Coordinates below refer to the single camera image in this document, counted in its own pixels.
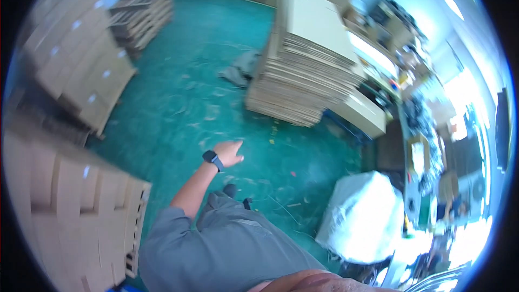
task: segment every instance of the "hand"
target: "hand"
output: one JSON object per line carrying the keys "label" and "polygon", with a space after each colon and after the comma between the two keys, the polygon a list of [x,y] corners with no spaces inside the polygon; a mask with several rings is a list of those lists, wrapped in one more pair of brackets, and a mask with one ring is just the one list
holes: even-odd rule
{"label": "hand", "polygon": [[230,167],[243,161],[242,155],[236,155],[242,144],[241,140],[220,142],[213,151],[216,152],[224,167]]}

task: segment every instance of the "smartwatch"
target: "smartwatch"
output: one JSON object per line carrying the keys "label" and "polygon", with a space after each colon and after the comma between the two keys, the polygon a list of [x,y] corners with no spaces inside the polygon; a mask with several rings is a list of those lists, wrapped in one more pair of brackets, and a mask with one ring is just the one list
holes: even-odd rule
{"label": "smartwatch", "polygon": [[204,154],[202,155],[202,158],[204,159],[205,162],[214,164],[218,168],[218,172],[221,172],[222,169],[224,169],[224,165],[222,164],[220,159],[218,159],[217,153],[214,152],[213,150],[207,150],[206,152],[204,152]]}

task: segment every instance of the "white plastic bag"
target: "white plastic bag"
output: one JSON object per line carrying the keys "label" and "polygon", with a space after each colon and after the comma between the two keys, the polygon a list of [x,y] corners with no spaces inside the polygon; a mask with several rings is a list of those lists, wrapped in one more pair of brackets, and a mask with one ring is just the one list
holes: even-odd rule
{"label": "white plastic bag", "polygon": [[379,172],[337,181],[315,241],[343,260],[371,264],[391,256],[402,237],[402,193]]}

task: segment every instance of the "teal epoxy floor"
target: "teal epoxy floor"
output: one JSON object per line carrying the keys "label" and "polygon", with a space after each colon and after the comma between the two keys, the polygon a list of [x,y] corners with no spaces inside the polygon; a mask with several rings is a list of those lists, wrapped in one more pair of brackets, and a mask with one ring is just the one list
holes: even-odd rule
{"label": "teal epoxy floor", "polygon": [[[243,140],[245,160],[217,175],[208,191],[236,184],[238,199],[254,199],[253,209],[337,271],[338,262],[313,237],[335,181],[360,171],[360,149],[326,121],[295,127],[245,110],[245,90],[217,77],[242,52],[263,48],[275,9],[246,0],[174,0],[173,10],[172,22],[135,63],[140,73],[113,110],[106,139],[88,142],[153,184],[143,239],[204,151],[219,141]],[[140,279],[133,284],[143,288]]]}

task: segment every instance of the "watch face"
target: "watch face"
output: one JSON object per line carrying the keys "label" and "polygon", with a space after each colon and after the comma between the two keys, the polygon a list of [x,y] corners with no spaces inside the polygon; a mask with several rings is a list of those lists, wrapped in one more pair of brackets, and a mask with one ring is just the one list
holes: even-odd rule
{"label": "watch face", "polygon": [[206,152],[204,152],[204,154],[202,155],[202,158],[207,161],[207,162],[213,162],[213,159],[214,157],[216,157],[217,154],[216,152],[212,151],[212,150],[207,150]]}

